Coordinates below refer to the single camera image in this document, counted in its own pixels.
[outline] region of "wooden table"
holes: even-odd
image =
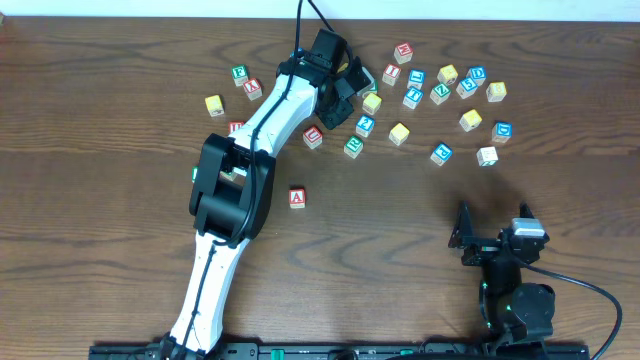
[[[393,47],[413,60],[380,84],[376,127],[343,153],[361,114],[309,150],[278,156],[271,212],[240,260],[225,331],[267,342],[421,341],[486,329],[479,268],[447,248],[458,203],[495,235],[528,201],[551,242],[536,265],[604,287],[625,320],[607,359],[640,356],[640,24],[334,21],[377,78]],[[320,26],[304,21],[309,48]],[[8,18],[0,30],[0,348],[3,359],[86,358],[96,341],[146,342],[182,307],[194,255],[191,167],[211,132],[260,106],[293,48],[292,20]],[[250,102],[231,66],[265,88]],[[483,65],[509,94],[402,105],[406,71]],[[221,94],[211,119],[204,98]],[[461,114],[481,126],[465,133]],[[496,120],[514,124],[481,168]],[[388,140],[402,121],[405,144]],[[442,168],[429,156],[453,150]],[[302,184],[304,210],[287,191]],[[580,287],[523,272],[557,293],[553,340],[600,347],[614,308]]]

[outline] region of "wood grain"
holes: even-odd
[[[309,48],[320,23],[303,21]],[[477,268],[446,244],[458,201],[493,235],[529,202],[551,235],[537,264],[617,296],[625,320],[607,359],[640,357],[640,25],[336,21],[381,75],[393,46],[411,63],[484,65],[501,103],[455,94],[402,106],[383,98],[357,160],[342,153],[355,117],[315,151],[297,129],[278,157],[274,201],[240,261],[225,331],[264,341],[421,341],[484,331]],[[182,306],[194,243],[190,169],[211,132],[247,119],[230,67],[272,88],[293,47],[290,20],[8,18],[0,30],[0,348],[3,359],[86,358],[96,341],[150,341]],[[204,98],[223,97],[211,119]],[[361,100],[355,101],[360,113]],[[464,133],[470,108],[484,118]],[[514,124],[500,161],[479,168],[496,120]],[[411,130],[396,147],[388,131]],[[442,168],[440,141],[454,149]],[[291,184],[308,191],[291,210]],[[614,321],[602,297],[524,273],[557,293],[553,339],[595,352]]]

